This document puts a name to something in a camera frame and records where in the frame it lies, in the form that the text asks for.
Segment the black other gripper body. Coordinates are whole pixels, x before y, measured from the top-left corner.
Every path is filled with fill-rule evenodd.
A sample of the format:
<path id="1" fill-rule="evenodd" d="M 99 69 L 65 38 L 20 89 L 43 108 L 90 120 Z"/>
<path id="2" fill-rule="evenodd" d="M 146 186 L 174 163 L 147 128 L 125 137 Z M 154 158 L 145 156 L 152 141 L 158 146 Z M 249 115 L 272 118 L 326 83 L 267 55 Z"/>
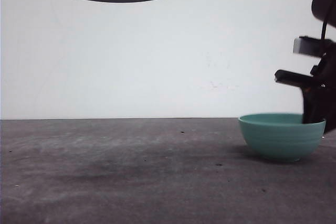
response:
<path id="1" fill-rule="evenodd" d="M 314 65 L 310 74 L 328 88 L 335 88 L 335 42 L 325 40 L 319 54 L 320 61 Z"/>

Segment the dark robot arm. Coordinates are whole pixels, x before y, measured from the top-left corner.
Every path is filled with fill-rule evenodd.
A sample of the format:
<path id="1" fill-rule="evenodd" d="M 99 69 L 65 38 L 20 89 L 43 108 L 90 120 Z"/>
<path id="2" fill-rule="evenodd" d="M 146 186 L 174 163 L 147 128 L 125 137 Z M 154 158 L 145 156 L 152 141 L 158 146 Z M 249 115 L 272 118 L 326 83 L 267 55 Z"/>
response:
<path id="1" fill-rule="evenodd" d="M 326 39 L 326 29 L 335 27 L 335 0 L 312 0 L 311 11 L 322 21 L 321 38 L 300 36 L 295 39 L 293 52 L 320 59 L 303 75 L 286 70 L 275 72 L 275 81 L 301 89 L 304 124 L 326 120 L 324 132 L 335 130 L 335 41 Z"/>

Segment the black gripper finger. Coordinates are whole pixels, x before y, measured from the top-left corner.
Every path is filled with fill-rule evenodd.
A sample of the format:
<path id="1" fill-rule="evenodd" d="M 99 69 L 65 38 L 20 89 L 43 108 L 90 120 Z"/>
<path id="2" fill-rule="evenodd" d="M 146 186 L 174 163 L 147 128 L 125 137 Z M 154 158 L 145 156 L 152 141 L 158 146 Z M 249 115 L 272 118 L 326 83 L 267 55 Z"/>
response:
<path id="1" fill-rule="evenodd" d="M 326 121 L 324 133 L 335 130 L 335 88 L 301 87 L 303 96 L 302 123 Z"/>
<path id="2" fill-rule="evenodd" d="M 323 82 L 312 76 L 290 72 L 287 70 L 277 70 L 275 72 L 275 81 L 277 83 L 282 83 L 298 88 L 314 88 L 323 85 Z"/>

